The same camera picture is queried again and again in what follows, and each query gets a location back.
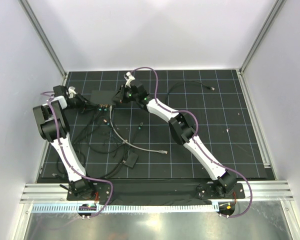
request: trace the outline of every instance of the black cable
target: black cable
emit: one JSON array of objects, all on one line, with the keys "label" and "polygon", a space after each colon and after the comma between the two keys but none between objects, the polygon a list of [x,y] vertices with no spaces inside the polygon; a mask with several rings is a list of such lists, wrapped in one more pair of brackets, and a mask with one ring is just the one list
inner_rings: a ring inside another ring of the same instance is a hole
[{"label": "black cable", "polygon": [[[81,152],[80,150],[80,146],[77,148],[76,144],[78,144],[79,142],[76,142],[77,139],[85,132],[85,130],[88,130],[88,127],[96,120],[98,119],[99,115],[100,115],[100,111],[97,113],[97,111],[94,113],[94,115],[91,117],[90,121],[88,122],[88,124],[79,132],[79,134],[76,136],[76,138],[73,141],[73,149],[75,153],[79,153],[79,155],[83,156],[83,161],[80,161],[80,163],[84,166],[86,164],[86,156]],[[65,166],[63,165],[63,171],[59,168],[59,162],[60,162],[61,158],[58,156],[57,160],[56,160],[56,170],[58,171],[58,173],[67,176],[68,173],[66,171]]]},{"label": "black cable", "polygon": [[165,99],[164,99],[164,103],[165,103],[166,105],[168,105],[168,96],[169,96],[169,94],[172,92],[172,90],[175,89],[176,86],[178,86],[178,85],[180,85],[180,84],[184,84],[184,83],[196,83],[196,84],[200,84],[200,85],[204,86],[206,89],[209,89],[209,90],[215,90],[214,87],[212,87],[212,86],[207,86],[207,85],[203,84],[203,83],[200,82],[200,81],[194,81],[194,80],[178,81],[176,84],[174,84],[174,85],[172,85],[172,87],[170,87],[168,93],[166,94]]},{"label": "black cable", "polygon": [[[140,132],[142,128],[142,124],[140,124],[138,126],[138,129],[137,131],[134,132],[133,136],[132,136],[132,139],[131,139],[131,143],[133,144],[134,141],[136,140],[136,137],[138,135],[138,133]],[[109,179],[109,178],[112,178],[114,177],[122,168],[123,166],[123,161],[125,160],[126,158],[126,154],[128,153],[128,151],[130,150],[131,146],[128,147],[128,149],[126,150],[126,146],[124,146],[124,152],[123,152],[123,156],[121,157],[120,161],[114,166],[114,168],[108,172],[107,174],[103,175],[103,176],[100,176],[98,177],[99,179]]]},{"label": "black cable", "polygon": [[113,153],[113,152],[117,151],[119,148],[121,148],[123,145],[125,145],[125,143],[122,142],[122,143],[121,143],[119,146],[117,146],[116,148],[114,148],[114,149],[112,149],[112,150],[108,150],[108,151],[102,151],[102,150],[97,149],[96,147],[92,146],[92,145],[90,144],[89,137],[91,136],[91,134],[92,134],[93,132],[95,132],[95,131],[97,130],[97,128],[94,129],[94,130],[92,130],[90,133],[88,133],[88,134],[85,136],[85,142],[86,142],[86,144],[89,146],[89,148],[90,148],[92,151],[94,151],[94,152],[96,152],[96,153],[98,153],[98,154],[110,154],[110,153]]}]

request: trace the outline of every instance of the gray cable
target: gray cable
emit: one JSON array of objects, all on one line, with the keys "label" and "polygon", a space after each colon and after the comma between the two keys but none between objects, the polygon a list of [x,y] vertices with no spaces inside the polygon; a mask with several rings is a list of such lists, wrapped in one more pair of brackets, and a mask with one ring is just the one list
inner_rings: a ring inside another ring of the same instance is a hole
[{"label": "gray cable", "polygon": [[135,148],[135,149],[139,149],[139,150],[142,150],[142,151],[146,151],[146,152],[152,152],[152,153],[159,153],[159,154],[167,154],[168,151],[165,151],[165,150],[150,150],[150,149],[145,149],[145,148],[142,148],[142,147],[138,147],[138,146],[135,146],[133,144],[131,144],[130,142],[126,141],[122,136],[120,136],[120,134],[116,131],[115,127],[114,127],[114,124],[112,123],[112,105],[110,106],[110,124],[111,124],[111,127],[114,131],[114,133],[123,141],[125,142],[126,144],[128,144],[129,146]]}]

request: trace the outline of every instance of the black grid mat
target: black grid mat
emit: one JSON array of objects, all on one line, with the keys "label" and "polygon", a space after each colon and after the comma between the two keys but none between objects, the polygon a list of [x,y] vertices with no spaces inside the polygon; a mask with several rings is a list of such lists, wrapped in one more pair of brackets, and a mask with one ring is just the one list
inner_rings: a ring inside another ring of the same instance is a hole
[{"label": "black grid mat", "polygon": [[[118,90],[124,84],[123,75],[127,71],[71,72],[66,86],[76,87],[87,99],[93,90]],[[183,80],[195,80],[215,90],[199,84],[180,84],[168,97],[168,104],[174,109],[185,109],[194,113],[199,122],[198,135],[216,159],[227,167],[236,169],[247,178],[267,177],[256,136],[242,94],[235,70],[168,70],[158,71],[158,99],[164,102],[168,89]],[[137,71],[135,77],[141,80],[147,91],[155,92],[156,80],[150,71]],[[81,114],[77,110],[67,110],[70,136],[76,134],[88,123],[90,113]],[[129,139],[143,122],[135,145],[146,149],[167,150],[168,154],[158,154],[133,149],[139,159],[133,169],[124,166],[115,178],[208,178],[199,161],[184,147],[174,143],[169,126],[162,119],[138,108],[135,103],[116,107],[113,121],[121,135]],[[111,129],[101,125],[100,130],[90,138],[90,144],[102,150],[111,150],[116,144],[109,139]],[[86,156],[86,171],[91,177],[109,172],[119,161],[123,149],[114,156],[90,150],[81,144]],[[51,178],[58,173],[57,153],[51,146],[44,161],[40,178]]]}]

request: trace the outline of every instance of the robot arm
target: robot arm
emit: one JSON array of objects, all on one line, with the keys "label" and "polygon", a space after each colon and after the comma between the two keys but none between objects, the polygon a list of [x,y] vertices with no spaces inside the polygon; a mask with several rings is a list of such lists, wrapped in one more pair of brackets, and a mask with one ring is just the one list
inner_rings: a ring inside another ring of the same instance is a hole
[{"label": "robot arm", "polygon": [[[69,134],[70,127],[63,110],[66,108],[83,108],[85,107],[86,100],[82,97],[82,95],[77,94],[74,89],[67,89],[65,86],[55,86],[53,91],[54,98],[51,100],[51,106],[53,107],[57,117],[60,142],[65,153],[65,157],[77,172],[86,176],[86,170],[80,163],[71,144]],[[72,192],[75,196],[93,194],[95,192],[93,184],[76,174],[66,163],[57,140],[57,128],[53,119],[52,111],[48,104],[34,107],[33,113],[41,137],[51,143],[62,160],[67,171],[70,192]]]},{"label": "robot arm", "polygon": [[183,145],[198,159],[214,181],[219,195],[225,197],[231,194],[237,179],[231,176],[225,168],[221,167],[222,164],[208,151],[199,136],[194,136],[195,126],[191,116],[188,113],[177,112],[177,110],[163,104],[158,99],[152,98],[145,90],[143,84],[136,80],[130,72],[124,77],[126,84],[121,86],[115,96],[116,101],[120,103],[134,101],[141,109],[155,114],[166,121],[169,124],[174,141],[178,145]]},{"label": "robot arm", "polygon": [[[176,111],[175,109],[163,104],[159,100],[157,100],[157,101],[161,106],[169,109],[171,112]],[[161,107],[158,106],[158,104],[156,103],[156,101],[154,99],[150,100],[149,103],[146,105],[146,107],[147,107],[149,113],[155,114],[158,117],[160,117],[161,119],[163,119],[164,121],[166,121],[167,123],[169,123],[170,129],[173,128],[172,124],[170,124],[171,121],[174,121],[175,119],[178,118],[178,115],[180,115],[180,113],[171,113],[171,112],[163,110]],[[176,132],[174,134],[173,134],[173,132],[175,132],[175,131],[171,131],[171,134],[172,134],[173,139],[175,139],[178,136],[176,136],[176,134],[177,134]],[[199,143],[201,145],[201,148],[203,148],[203,150],[209,154],[209,157],[211,159],[213,159],[215,162],[219,163],[218,160],[209,152],[209,150],[202,143],[199,136],[195,136],[194,139],[197,141],[197,143]],[[202,153],[202,151],[196,146],[196,144],[192,138],[190,138],[188,140],[188,142],[185,142],[183,144],[183,146],[186,149],[188,149],[198,159],[198,161],[203,165],[203,167],[206,169],[210,178],[213,181],[218,180],[218,178],[222,177],[226,173],[226,170],[224,168],[212,163]]]}]

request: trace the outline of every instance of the white wall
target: white wall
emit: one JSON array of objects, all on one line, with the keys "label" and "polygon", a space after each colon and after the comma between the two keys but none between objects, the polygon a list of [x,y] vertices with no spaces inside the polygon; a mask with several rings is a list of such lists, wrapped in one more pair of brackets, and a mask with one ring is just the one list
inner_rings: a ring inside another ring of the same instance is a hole
[{"label": "white wall", "polygon": [[8,239],[44,141],[32,107],[62,77],[17,0],[0,0],[0,240]]},{"label": "white wall", "polygon": [[287,0],[245,72],[270,152],[300,209],[300,0]]},{"label": "white wall", "polygon": [[67,71],[241,67],[275,0],[29,0]]}]

